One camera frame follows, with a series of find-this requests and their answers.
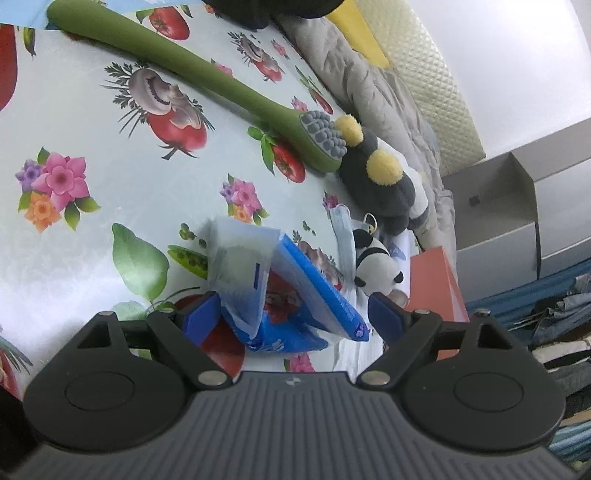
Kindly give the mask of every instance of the floral tablecloth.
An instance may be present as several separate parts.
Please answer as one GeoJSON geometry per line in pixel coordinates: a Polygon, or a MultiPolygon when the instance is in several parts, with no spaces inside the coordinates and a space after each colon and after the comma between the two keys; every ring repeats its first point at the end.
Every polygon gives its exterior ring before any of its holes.
{"type": "MultiPolygon", "coordinates": [[[[342,113],[274,27],[252,33],[202,3],[128,16],[283,105],[342,113]]],[[[75,35],[0,27],[0,158],[0,381],[17,396],[96,312],[142,317],[204,293],[217,215],[339,262],[327,209],[350,202],[334,175],[224,99],[75,35]]],[[[223,325],[213,337],[229,370],[338,357],[335,338],[285,358],[245,352],[223,325]]]]}

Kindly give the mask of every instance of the gray plush toy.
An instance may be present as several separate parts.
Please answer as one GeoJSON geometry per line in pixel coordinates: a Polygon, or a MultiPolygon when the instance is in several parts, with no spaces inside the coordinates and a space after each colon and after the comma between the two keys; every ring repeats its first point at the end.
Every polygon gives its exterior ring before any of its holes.
{"type": "Polygon", "coordinates": [[[350,115],[341,116],[335,125],[347,144],[339,177],[355,203],[373,213],[388,235],[425,224],[428,200],[423,182],[404,156],[350,115]]]}

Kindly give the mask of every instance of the printed purple flower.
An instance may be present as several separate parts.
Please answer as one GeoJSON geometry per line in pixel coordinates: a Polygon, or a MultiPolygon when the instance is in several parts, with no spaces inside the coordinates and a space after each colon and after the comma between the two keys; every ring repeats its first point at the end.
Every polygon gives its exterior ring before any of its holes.
{"type": "Polygon", "coordinates": [[[29,190],[33,189],[31,183],[37,180],[41,176],[42,172],[43,165],[39,165],[39,163],[29,159],[25,162],[22,170],[16,172],[14,176],[21,183],[22,191],[28,192],[29,190]]]}
{"type": "Polygon", "coordinates": [[[234,186],[230,185],[228,182],[225,181],[224,183],[222,183],[220,195],[224,197],[227,204],[232,203],[232,196],[234,195],[234,186]]]}
{"type": "Polygon", "coordinates": [[[322,199],[322,206],[330,210],[331,208],[335,208],[339,204],[339,199],[336,195],[329,195],[328,193],[324,193],[324,198],[322,199]]]}

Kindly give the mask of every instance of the yellow pom pom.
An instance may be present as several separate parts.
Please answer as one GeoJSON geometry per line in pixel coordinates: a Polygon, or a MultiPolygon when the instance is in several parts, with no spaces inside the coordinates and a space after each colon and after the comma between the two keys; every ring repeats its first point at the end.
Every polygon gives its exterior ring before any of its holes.
{"type": "Polygon", "coordinates": [[[351,115],[341,115],[335,122],[335,127],[343,134],[343,140],[348,147],[356,147],[363,141],[361,125],[351,115]]]}
{"type": "Polygon", "coordinates": [[[404,174],[402,165],[391,153],[377,149],[365,165],[369,179],[378,185],[389,186],[398,183],[404,174]]]}

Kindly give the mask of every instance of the white wall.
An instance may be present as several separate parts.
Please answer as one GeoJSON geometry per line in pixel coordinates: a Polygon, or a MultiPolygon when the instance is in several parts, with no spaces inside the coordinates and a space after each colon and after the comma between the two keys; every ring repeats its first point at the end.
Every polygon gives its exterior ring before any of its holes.
{"type": "Polygon", "coordinates": [[[591,117],[591,54],[570,0],[408,1],[488,158],[591,117]]]}

